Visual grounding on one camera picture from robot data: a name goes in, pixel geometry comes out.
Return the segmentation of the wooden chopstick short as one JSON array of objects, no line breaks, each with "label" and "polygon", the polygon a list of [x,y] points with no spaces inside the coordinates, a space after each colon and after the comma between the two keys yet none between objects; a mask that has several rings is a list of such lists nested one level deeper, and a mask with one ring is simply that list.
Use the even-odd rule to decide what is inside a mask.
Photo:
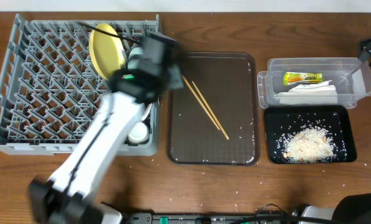
[{"label": "wooden chopstick short", "polygon": [[189,84],[188,80],[183,76],[182,76],[182,79],[184,81],[184,83],[187,85],[188,89],[192,92],[193,96],[196,98],[196,100],[198,101],[198,103],[201,105],[202,109],[204,110],[204,112],[207,114],[207,116],[210,118],[210,120],[213,122],[213,124],[215,125],[215,127],[220,130],[218,124],[215,122],[214,118],[211,116],[210,112],[208,111],[208,109],[205,107],[204,103],[201,101],[200,97],[196,94],[196,92],[194,91],[194,89],[191,87],[191,85]]}]

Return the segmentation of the white pink shallow bowl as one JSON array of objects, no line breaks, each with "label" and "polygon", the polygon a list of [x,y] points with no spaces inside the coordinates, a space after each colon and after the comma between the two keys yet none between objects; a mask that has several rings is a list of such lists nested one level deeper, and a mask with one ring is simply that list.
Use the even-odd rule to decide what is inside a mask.
[{"label": "white pink shallow bowl", "polygon": [[152,109],[152,106],[153,106],[152,103],[150,103],[150,104],[147,105],[147,107],[146,107],[146,109],[145,109],[145,111],[144,111],[144,113],[143,113],[143,115],[142,115],[142,117],[141,117],[141,121],[146,120],[146,118],[147,118],[148,115],[150,114],[150,111],[151,111],[151,109]]}]

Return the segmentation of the yellow round plate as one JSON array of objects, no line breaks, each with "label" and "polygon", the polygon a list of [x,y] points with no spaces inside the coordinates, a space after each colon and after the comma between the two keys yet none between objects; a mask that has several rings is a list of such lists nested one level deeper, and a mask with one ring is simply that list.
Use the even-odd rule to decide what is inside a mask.
[{"label": "yellow round plate", "polygon": [[98,75],[107,80],[114,72],[126,65],[124,48],[119,38],[96,30],[89,37],[89,54]]}]

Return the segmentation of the wooden chopstick long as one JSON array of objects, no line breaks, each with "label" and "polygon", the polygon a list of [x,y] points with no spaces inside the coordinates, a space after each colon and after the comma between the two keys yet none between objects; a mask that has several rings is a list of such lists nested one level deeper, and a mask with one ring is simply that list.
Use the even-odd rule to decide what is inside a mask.
[{"label": "wooden chopstick long", "polygon": [[200,92],[199,88],[197,87],[196,83],[194,81],[192,81],[192,84],[193,86],[195,87],[196,91],[198,92],[199,96],[201,97],[201,100],[203,101],[203,103],[205,104],[205,106],[207,107],[209,113],[211,114],[211,116],[213,117],[213,120],[214,122],[217,124],[217,126],[219,127],[219,129],[222,131],[223,135],[225,136],[225,138],[227,140],[229,140],[229,136],[228,134],[226,133],[225,129],[223,128],[223,126],[221,125],[221,123],[219,122],[218,118],[216,117],[216,115],[214,114],[213,110],[211,109],[210,105],[208,104],[208,102],[206,101],[205,97],[203,96],[203,94]]}]

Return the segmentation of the white paper cup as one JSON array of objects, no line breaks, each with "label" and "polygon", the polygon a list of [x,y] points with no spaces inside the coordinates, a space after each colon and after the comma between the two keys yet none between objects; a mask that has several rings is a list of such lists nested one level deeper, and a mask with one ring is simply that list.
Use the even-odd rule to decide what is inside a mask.
[{"label": "white paper cup", "polygon": [[127,139],[131,144],[144,144],[149,140],[149,134],[148,126],[139,122],[131,129]]}]

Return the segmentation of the light blue bowl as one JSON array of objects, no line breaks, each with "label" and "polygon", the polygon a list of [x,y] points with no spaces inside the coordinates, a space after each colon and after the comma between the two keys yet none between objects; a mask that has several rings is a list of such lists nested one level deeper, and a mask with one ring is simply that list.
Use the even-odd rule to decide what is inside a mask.
[{"label": "light blue bowl", "polygon": [[141,57],[143,54],[144,54],[144,51],[143,51],[142,47],[134,47],[130,51],[128,59],[129,60],[137,59],[137,58]]}]

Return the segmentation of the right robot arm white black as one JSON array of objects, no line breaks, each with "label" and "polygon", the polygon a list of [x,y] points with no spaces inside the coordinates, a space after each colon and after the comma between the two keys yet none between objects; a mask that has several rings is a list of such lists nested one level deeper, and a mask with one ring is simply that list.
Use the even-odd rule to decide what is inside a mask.
[{"label": "right robot arm white black", "polygon": [[[358,60],[371,68],[371,39],[359,42]],[[334,210],[306,206],[291,217],[292,223],[371,223],[371,194],[347,196]]]}]

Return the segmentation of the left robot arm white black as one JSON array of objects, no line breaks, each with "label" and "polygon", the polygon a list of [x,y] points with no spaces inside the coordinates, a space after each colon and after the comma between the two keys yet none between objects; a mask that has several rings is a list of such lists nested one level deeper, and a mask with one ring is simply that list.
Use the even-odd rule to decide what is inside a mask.
[{"label": "left robot arm white black", "polygon": [[130,58],[108,78],[109,93],[68,159],[48,181],[30,183],[37,223],[121,223],[121,212],[93,203],[103,177],[146,106],[166,90],[184,85],[179,42],[151,32],[142,38],[141,47],[142,55]]}]

